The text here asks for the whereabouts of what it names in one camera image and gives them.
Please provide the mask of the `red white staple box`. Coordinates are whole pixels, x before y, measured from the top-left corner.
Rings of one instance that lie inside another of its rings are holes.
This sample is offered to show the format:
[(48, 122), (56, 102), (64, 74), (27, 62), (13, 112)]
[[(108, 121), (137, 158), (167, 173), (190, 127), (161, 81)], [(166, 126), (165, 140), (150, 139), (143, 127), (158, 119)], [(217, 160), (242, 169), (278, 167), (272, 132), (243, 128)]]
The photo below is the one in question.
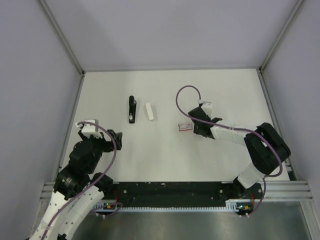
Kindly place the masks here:
[(191, 131), (192, 129), (193, 129), (193, 126), (191, 123), (179, 123), (178, 124), (178, 130), (180, 132)]

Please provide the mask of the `black stapler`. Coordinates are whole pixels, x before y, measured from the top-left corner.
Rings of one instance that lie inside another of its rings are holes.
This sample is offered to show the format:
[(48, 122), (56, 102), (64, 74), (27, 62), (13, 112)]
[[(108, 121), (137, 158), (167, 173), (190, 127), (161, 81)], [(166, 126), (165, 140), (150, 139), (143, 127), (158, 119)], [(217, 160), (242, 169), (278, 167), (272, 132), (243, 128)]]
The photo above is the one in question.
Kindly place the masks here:
[(130, 124), (134, 124), (136, 121), (137, 102), (136, 102), (135, 97), (133, 95), (129, 96), (128, 106), (129, 106), (128, 122)]

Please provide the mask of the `white stapler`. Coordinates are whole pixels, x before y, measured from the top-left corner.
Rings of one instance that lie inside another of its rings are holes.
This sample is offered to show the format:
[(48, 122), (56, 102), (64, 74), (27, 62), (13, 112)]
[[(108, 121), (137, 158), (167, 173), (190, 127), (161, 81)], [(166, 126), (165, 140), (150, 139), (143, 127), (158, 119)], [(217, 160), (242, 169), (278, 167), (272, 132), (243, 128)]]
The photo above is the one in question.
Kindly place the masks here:
[(152, 105), (150, 102), (147, 102), (145, 104), (145, 109), (146, 109), (146, 114), (147, 114), (148, 120), (150, 122), (153, 122), (155, 120), (155, 116), (154, 116), (154, 112), (153, 112)]

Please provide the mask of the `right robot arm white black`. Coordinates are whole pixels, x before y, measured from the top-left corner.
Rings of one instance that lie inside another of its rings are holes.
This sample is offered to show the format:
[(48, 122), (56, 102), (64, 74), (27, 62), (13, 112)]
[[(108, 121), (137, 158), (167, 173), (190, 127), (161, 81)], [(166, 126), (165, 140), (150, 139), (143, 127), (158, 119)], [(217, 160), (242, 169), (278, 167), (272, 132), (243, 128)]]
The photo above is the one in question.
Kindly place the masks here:
[(269, 176), (291, 155), (291, 150), (274, 127), (267, 122), (257, 127), (231, 124), (222, 118), (211, 118), (204, 106), (188, 112), (194, 123), (194, 133), (213, 140), (224, 140), (246, 147), (251, 163), (234, 180), (233, 192), (245, 198), (252, 186)]

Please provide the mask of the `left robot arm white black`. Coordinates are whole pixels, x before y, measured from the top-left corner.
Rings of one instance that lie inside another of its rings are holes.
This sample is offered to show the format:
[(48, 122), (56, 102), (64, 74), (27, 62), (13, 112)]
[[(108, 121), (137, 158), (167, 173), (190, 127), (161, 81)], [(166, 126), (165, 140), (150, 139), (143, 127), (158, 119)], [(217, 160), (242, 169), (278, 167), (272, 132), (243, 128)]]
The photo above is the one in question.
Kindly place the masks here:
[(85, 125), (78, 131), (81, 140), (69, 154), (68, 164), (57, 174), (51, 199), (32, 240), (70, 240), (80, 223), (102, 198), (114, 191), (105, 172), (95, 172), (104, 153), (122, 148), (122, 132), (102, 132)]

